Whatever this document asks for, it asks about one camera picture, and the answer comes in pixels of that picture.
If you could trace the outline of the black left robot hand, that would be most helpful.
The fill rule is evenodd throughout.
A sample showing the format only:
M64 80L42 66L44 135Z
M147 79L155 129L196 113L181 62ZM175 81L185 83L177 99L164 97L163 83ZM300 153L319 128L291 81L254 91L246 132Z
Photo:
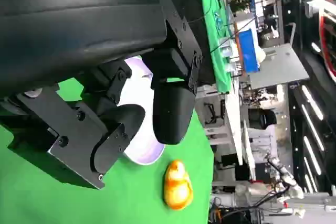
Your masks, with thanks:
M101 189L145 118L120 105L141 56L153 73L153 129L178 144L202 52L173 0L1 0L1 125L9 148L62 183Z

